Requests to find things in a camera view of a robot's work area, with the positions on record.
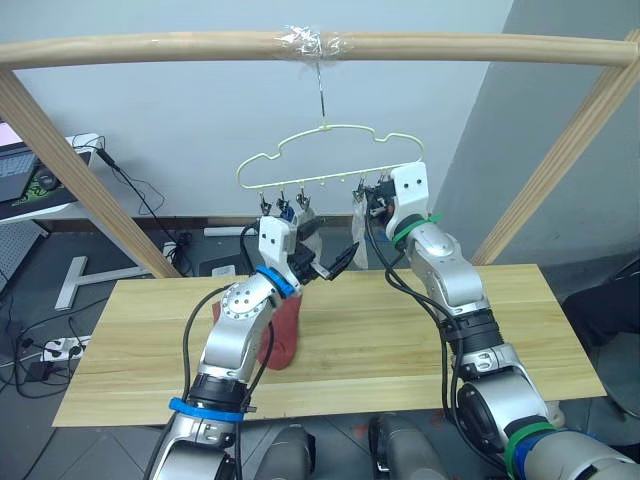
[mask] gray wall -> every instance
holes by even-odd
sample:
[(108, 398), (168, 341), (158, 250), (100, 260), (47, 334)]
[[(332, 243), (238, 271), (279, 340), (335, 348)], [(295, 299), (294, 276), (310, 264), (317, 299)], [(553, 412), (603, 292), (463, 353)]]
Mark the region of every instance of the gray wall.
[[(505, 33), (622, 40), (638, 0), (516, 0)], [(437, 200), (441, 225), (471, 256), (562, 132), (600, 68), (492, 64)], [(496, 263), (554, 265), (640, 245), (638, 88)]]
[[(325, 0), (0, 1), (0, 42), (74, 35), (284, 29), (501, 32), (511, 0), (345, 2)], [(423, 140), (437, 196), (488, 63), (344, 62), (323, 67), (329, 123), (371, 125)], [(166, 197), (160, 215), (258, 214), (258, 195), (235, 170), (321, 123), (313, 68), (282, 62), (92, 65), (18, 72), (65, 134), (95, 132), (135, 178)], [(290, 145), (282, 159), (246, 169), (247, 183), (356, 170), (417, 158), (413, 144), (374, 144), (368, 134), (331, 132)], [(109, 169), (97, 171), (130, 214), (138, 200)], [(350, 213), (358, 179), (305, 185), (318, 213)], [(152, 203), (157, 197), (146, 192)], [(288, 192), (295, 196), (293, 189)], [(273, 201), (277, 191), (268, 198)], [(82, 216), (65, 209), (64, 216)]]

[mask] wooden table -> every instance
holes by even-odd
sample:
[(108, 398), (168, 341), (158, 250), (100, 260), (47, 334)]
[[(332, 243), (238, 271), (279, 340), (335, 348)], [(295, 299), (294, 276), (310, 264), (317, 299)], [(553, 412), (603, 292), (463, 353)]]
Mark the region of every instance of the wooden table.
[[(535, 265), (478, 268), (502, 333), (545, 400), (604, 395), (571, 326)], [(419, 291), (410, 271), (401, 271)], [(179, 396), (181, 339), (193, 306), (234, 277), (121, 280), (93, 333), (55, 426), (161, 424)], [(197, 367), (212, 325), (204, 308), (191, 334)], [(345, 272), (305, 287), (298, 352), (269, 371), (250, 418), (440, 407), (435, 327), (381, 271)]]

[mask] clear tape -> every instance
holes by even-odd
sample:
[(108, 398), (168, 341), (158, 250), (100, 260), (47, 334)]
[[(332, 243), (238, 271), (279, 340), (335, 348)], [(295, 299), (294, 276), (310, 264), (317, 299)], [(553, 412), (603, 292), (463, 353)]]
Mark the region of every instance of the clear tape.
[(317, 32), (310, 27), (287, 25), (288, 32), (277, 37), (282, 42), (283, 60), (318, 63), (339, 60), (349, 48), (344, 38), (334, 32)]

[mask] clothes hanger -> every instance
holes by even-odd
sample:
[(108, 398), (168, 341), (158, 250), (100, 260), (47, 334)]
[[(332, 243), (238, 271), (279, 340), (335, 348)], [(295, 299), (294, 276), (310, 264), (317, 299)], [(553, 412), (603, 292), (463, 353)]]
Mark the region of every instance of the clothes hanger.
[[(308, 31), (306, 30), (295, 30), (293, 29), (294, 35), (296, 36), (296, 39), (298, 39), (298, 36), (300, 36), (301, 34), (304, 34), (304, 41), (306, 43), (309, 43), (309, 45), (305, 44), (305, 48), (302, 49), (302, 53), (305, 52), (313, 52), (314, 56), (316, 56), (316, 58), (322, 58), (323, 56), (323, 52), (322, 52), (322, 42), (320, 40), (320, 35), (311, 35)], [(242, 188), (245, 188), (247, 190), (262, 190), (265, 188), (269, 188), (269, 187), (279, 187), (280, 190), (283, 190), (285, 185), (292, 185), (292, 184), (297, 184), (301, 187), (304, 187), (305, 183), (308, 182), (313, 182), (313, 181), (319, 181), (320, 185), (324, 185), (327, 179), (330, 178), (340, 178), (340, 181), (344, 182), (345, 178), (347, 176), (350, 175), (359, 175), (361, 178), (364, 177), (364, 175), (368, 174), (368, 173), (372, 173), (372, 172), (384, 172), (384, 171), (389, 171), (392, 168), (396, 168), (402, 165), (406, 165), (407, 163), (412, 163), (412, 162), (420, 162), (422, 161), (423, 157), (424, 157), (424, 144), (422, 143), (422, 141), (420, 141), (419, 138), (413, 136), (413, 135), (409, 135), (407, 133), (397, 133), (397, 132), (392, 132), (392, 133), (388, 133), (386, 136), (384, 137), (377, 137), (376, 136), (376, 131), (374, 128), (372, 127), (367, 127), (365, 125), (349, 125), (349, 124), (337, 124), (337, 125), (330, 125), (327, 124), (326, 121), (326, 112), (325, 112), (325, 104), (324, 104), (324, 92), (322, 89), (322, 76), (320, 74), (320, 62), (315, 61), (315, 67), (316, 67), (316, 73), (317, 73), (317, 77), (318, 77), (318, 88), (320, 90), (320, 106), (322, 109), (322, 125), (320, 125), (318, 128), (314, 128), (311, 130), (306, 130), (304, 132), (300, 132), (300, 133), (296, 133), (295, 135), (292, 135), (288, 138), (285, 138), (284, 140), (282, 140), (280, 143), (278, 143), (277, 145), (277, 153), (275, 153), (274, 155), (269, 155), (268, 153), (262, 152), (262, 153), (258, 153), (257, 155), (254, 155), (253, 157), (248, 158), (247, 160), (245, 160), (244, 162), (242, 162), (240, 164), (240, 166), (238, 167), (238, 169), (236, 170), (236, 182), (238, 183), (238, 185), (240, 185)], [(306, 177), (306, 178), (296, 178), (293, 180), (285, 180), (285, 181), (279, 181), (279, 182), (271, 182), (271, 183), (263, 183), (260, 185), (245, 185), (244, 183), (242, 183), (242, 180), (240, 179), (240, 176), (242, 174), (242, 170), (247, 167), (248, 165), (250, 165), (253, 162), (256, 162), (262, 158), (266, 158), (267, 160), (276, 160), (278, 158), (280, 158), (282, 156), (282, 149), (283, 147), (290, 143), (290, 142), (294, 142), (302, 137), (306, 137), (309, 135), (315, 135), (318, 133), (326, 133), (328, 131), (331, 130), (337, 130), (337, 129), (353, 129), (353, 130), (360, 130), (360, 131), (366, 131), (369, 132), (371, 134), (371, 138), (374, 142), (376, 143), (387, 143), (391, 138), (400, 138), (400, 139), (405, 139), (405, 140), (410, 140), (412, 142), (414, 142), (419, 150), (420, 150), (420, 155), (418, 156), (418, 158), (416, 160), (413, 161), (409, 161), (409, 162), (403, 162), (403, 163), (397, 163), (397, 164), (393, 164), (393, 165), (384, 165), (382, 167), (373, 167), (373, 168), (363, 168), (363, 169), (359, 169), (359, 170), (349, 170), (346, 172), (339, 172), (339, 173), (330, 173), (327, 175), (317, 175), (315, 177)]]

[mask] green band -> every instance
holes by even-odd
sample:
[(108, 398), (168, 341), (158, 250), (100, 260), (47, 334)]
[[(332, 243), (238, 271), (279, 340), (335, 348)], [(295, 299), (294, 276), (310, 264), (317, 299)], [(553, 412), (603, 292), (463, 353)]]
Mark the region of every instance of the green band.
[(413, 222), (411, 225), (404, 227), (400, 231), (400, 233), (394, 235), (393, 238), (391, 239), (391, 243), (393, 244), (393, 247), (395, 248), (398, 242), (404, 240), (404, 237), (409, 235), (409, 233), (411, 233), (411, 230), (413, 230), (416, 227), (419, 227), (420, 225), (424, 225), (425, 223), (427, 223), (427, 220), (425, 220), (424, 218), (421, 218), (420, 220)]
[(549, 422), (532, 423), (531, 425), (522, 427), (520, 430), (516, 430), (516, 432), (511, 435), (509, 443), (507, 443), (507, 448), (504, 451), (504, 464), (507, 467), (509, 478), (512, 480), (515, 480), (516, 478), (513, 472), (513, 457), (516, 453), (516, 447), (518, 444), (528, 436), (546, 430), (556, 430), (556, 427), (551, 425)]

